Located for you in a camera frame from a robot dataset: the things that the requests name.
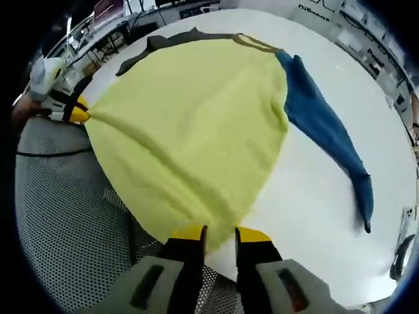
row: computer monitor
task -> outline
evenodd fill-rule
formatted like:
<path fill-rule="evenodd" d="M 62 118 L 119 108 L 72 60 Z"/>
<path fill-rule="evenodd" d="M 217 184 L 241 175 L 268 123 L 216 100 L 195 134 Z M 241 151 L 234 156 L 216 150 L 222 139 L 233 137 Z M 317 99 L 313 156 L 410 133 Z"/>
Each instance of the computer monitor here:
<path fill-rule="evenodd" d="M 96 29 L 122 17 L 124 17 L 124 0 L 101 0 L 94 6 L 93 21 Z"/>

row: black cable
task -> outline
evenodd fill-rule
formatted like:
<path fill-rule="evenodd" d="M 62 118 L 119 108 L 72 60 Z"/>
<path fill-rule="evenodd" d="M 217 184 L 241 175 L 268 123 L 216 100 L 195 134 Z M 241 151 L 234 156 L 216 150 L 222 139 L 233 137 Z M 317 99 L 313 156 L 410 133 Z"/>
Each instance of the black cable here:
<path fill-rule="evenodd" d="M 132 14 L 132 9 L 130 5 L 130 0 L 126 0 L 126 4 L 128 5 L 128 10 L 130 11 L 130 14 Z"/>
<path fill-rule="evenodd" d="M 166 24 L 166 21 L 165 21 L 165 20 L 164 20 L 164 18 L 163 18 L 162 13 L 160 12 L 160 8 L 158 8 L 158 13 L 159 13 L 160 17 L 162 18 L 164 25 L 167 25 L 167 24 Z"/>
<path fill-rule="evenodd" d="M 83 91 L 86 89 L 86 87 L 90 84 L 90 82 L 92 82 L 93 79 L 93 74 L 89 74 L 85 77 L 83 77 L 80 81 L 78 81 L 78 83 L 74 86 L 73 88 L 73 93 L 71 94 L 71 96 L 73 97 L 73 99 L 76 101 L 79 96 L 81 95 L 81 93 L 83 93 Z"/>
<path fill-rule="evenodd" d="M 138 2 L 141 7 L 141 12 L 144 12 L 144 0 L 138 0 Z"/>
<path fill-rule="evenodd" d="M 30 152 L 16 152 L 16 155 L 23 156 L 23 157 L 56 158 L 56 157 L 66 157 L 66 156 L 81 154 L 82 152 L 90 152 L 91 150 L 93 150 L 93 148 L 90 146 L 87 148 L 74 150 L 72 152 L 57 152 L 55 154 L 32 154 Z"/>
<path fill-rule="evenodd" d="M 404 80 L 405 80 L 404 77 L 399 78 L 395 87 L 398 88 L 401 85 L 401 83 L 403 83 Z"/>
<path fill-rule="evenodd" d="M 141 13 L 138 13 L 137 14 L 137 16 L 136 16 L 136 18 L 134 19 L 134 22 L 131 24 L 131 26 L 129 26 L 129 24 L 128 24 L 128 27 L 130 28 L 130 32 L 131 32 L 131 30 L 133 29 L 133 28 L 135 28 L 135 26 L 136 26 L 136 23 L 137 23 L 137 20 L 138 20 L 138 18 L 139 18 L 139 16 L 141 15 Z"/>
<path fill-rule="evenodd" d="M 345 21 L 347 21 L 347 23 L 353 27 L 355 27 L 356 29 L 363 29 L 360 26 L 355 25 L 353 22 L 351 22 L 345 15 L 343 16 L 343 18 L 345 19 Z"/>
<path fill-rule="evenodd" d="M 408 137 L 409 137 L 410 144 L 412 145 L 412 147 L 415 147 L 416 145 L 414 144 L 414 139 L 413 139 L 412 135 L 410 134 L 409 129 L 406 127 L 406 125 L 405 125 L 404 123 L 402 123 L 402 125 L 403 125 L 403 126 L 405 127 L 405 129 L 406 129 L 406 133 L 407 133 L 407 135 L 408 135 Z"/>
<path fill-rule="evenodd" d="M 136 245 L 136 233 L 135 233 L 135 218 L 131 212 L 128 211 L 126 214 L 126 223 L 128 227 L 128 254 L 130 256 L 131 266 L 137 264 L 137 245 Z"/>
<path fill-rule="evenodd" d="M 393 262 L 391 268 L 390 268 L 390 278 L 393 280 L 398 281 L 402 274 L 403 274 L 403 262 L 406 257 L 407 249 L 409 247 L 409 244 L 414 239 L 415 235 L 412 234 L 408 236 L 402 244 L 397 248 L 396 254 L 395 254 L 395 261 Z"/>

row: white tabletop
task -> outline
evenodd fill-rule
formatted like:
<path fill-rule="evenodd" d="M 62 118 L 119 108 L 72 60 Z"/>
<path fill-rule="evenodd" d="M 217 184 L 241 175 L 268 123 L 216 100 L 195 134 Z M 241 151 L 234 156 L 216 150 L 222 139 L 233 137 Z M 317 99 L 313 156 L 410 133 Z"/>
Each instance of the white tabletop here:
<path fill-rule="evenodd" d="M 278 162 L 242 226 L 268 234 L 283 258 L 293 258 L 329 284 L 345 306 L 389 296 L 388 276 L 403 206 L 416 199 L 416 164 L 401 119 L 371 76 L 347 53 L 305 27 L 264 12 L 236 9 L 202 14 L 158 29 L 171 36 L 197 27 L 207 33 L 245 33 L 298 54 L 345 125 L 371 174 L 372 232 L 357 223 L 352 183 L 311 139 L 290 125 Z M 83 95 L 93 104 L 118 78 L 121 63 L 146 47 L 140 39 L 106 63 Z M 233 241 L 206 264 L 235 280 Z"/>

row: desk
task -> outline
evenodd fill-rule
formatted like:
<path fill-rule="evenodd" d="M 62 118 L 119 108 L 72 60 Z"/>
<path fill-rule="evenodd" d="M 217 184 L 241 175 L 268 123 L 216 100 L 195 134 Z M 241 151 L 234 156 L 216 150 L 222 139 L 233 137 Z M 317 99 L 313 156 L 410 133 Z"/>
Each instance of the desk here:
<path fill-rule="evenodd" d="M 388 277 L 403 206 L 414 205 L 416 163 L 400 118 L 383 91 L 347 53 L 305 27 L 264 12 L 223 10 L 178 21 L 151 35 L 197 27 L 238 33 L 298 54 L 348 130 L 374 188 L 372 233 L 356 223 L 352 184 L 341 168 L 293 125 L 274 170 L 243 226 L 267 233 L 284 258 L 315 273 L 345 306 L 373 302 L 396 287 Z M 89 104 L 118 78 L 121 63 L 146 47 L 140 39 L 106 63 L 84 91 Z M 206 264 L 235 280 L 233 241 Z"/>
<path fill-rule="evenodd" d="M 112 21 L 106 26 L 104 26 L 102 29 L 97 31 L 95 34 L 93 34 L 92 40 L 90 40 L 86 46 L 82 47 L 77 55 L 71 60 L 71 63 L 68 65 L 73 65 L 74 63 L 78 62 L 81 58 L 83 58 L 91 49 L 93 49 L 94 45 L 100 42 L 102 39 L 109 36 L 109 34 L 113 33 L 116 28 L 126 24 L 128 27 L 128 20 L 131 19 L 133 16 L 128 16 L 125 18 L 119 18 L 118 20 Z"/>

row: blue sleeve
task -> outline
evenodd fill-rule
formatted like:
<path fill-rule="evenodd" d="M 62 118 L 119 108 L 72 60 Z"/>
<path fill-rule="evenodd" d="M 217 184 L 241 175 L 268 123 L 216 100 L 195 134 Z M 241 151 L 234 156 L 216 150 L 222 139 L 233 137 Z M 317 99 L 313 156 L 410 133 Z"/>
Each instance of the blue sleeve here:
<path fill-rule="evenodd" d="M 287 74 L 288 94 L 285 112 L 289 121 L 319 145 L 347 171 L 354 186 L 357 207 L 365 231 L 371 232 L 373 187 L 350 136 L 336 113 L 330 108 L 304 68 L 300 57 L 292 58 L 281 50 L 277 59 Z"/>

